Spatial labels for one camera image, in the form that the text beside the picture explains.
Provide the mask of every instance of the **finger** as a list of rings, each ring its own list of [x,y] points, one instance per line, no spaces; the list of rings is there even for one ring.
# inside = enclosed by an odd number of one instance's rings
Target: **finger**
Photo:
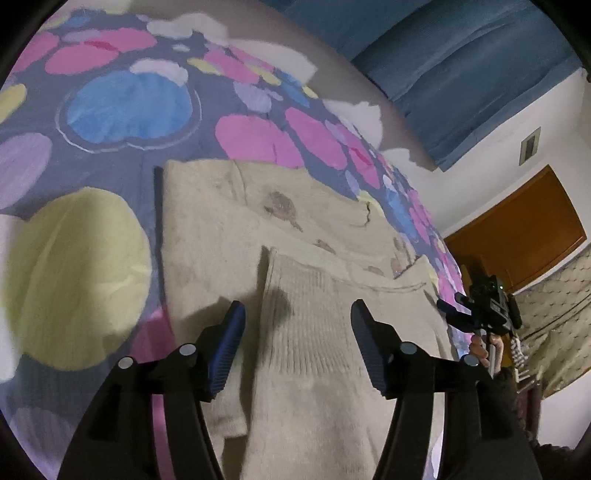
[[[494,346],[501,346],[503,344],[503,339],[498,335],[491,335],[491,343]]]
[[[472,335],[472,338],[470,338],[470,342],[473,345],[482,345],[482,337],[478,334]]]
[[[472,355],[476,355],[478,358],[488,358],[488,352],[482,347],[482,345],[471,343],[468,349]]]

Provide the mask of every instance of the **sleeve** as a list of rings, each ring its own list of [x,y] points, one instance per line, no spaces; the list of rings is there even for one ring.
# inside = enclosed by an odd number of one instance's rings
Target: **sleeve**
[[[554,445],[540,445],[530,432],[525,429],[525,422],[517,408],[517,385],[511,372],[511,368],[501,368],[494,378],[495,385],[501,391],[503,398],[509,404],[511,411],[517,417],[519,425],[524,429],[525,435],[534,452],[538,468],[544,480],[564,479],[565,469],[569,468],[572,450],[567,447]]]

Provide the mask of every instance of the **screw head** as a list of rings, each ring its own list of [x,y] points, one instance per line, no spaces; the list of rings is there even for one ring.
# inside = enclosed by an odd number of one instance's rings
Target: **screw head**
[[[466,365],[471,367],[477,367],[480,364],[480,361],[474,355],[466,355],[463,360]]]
[[[179,353],[183,356],[193,355],[197,351],[197,347],[192,343],[185,343],[178,349]]]
[[[119,360],[119,362],[117,363],[117,366],[121,370],[126,370],[129,367],[131,367],[131,365],[133,365],[133,364],[134,364],[134,359],[131,358],[130,356],[125,356],[121,360]]]
[[[418,347],[412,342],[402,342],[400,344],[400,351],[407,355],[414,355],[418,351]]]

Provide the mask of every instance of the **wooden door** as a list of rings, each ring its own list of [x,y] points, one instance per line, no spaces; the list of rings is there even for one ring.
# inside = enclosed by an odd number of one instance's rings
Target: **wooden door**
[[[446,243],[472,277],[481,268],[513,292],[558,264],[586,238],[569,196],[547,166]]]

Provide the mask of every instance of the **beige quilted blanket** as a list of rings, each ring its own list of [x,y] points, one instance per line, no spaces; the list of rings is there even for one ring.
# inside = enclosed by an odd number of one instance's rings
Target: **beige quilted blanket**
[[[528,367],[541,372],[548,397],[591,368],[591,246],[516,299]]]

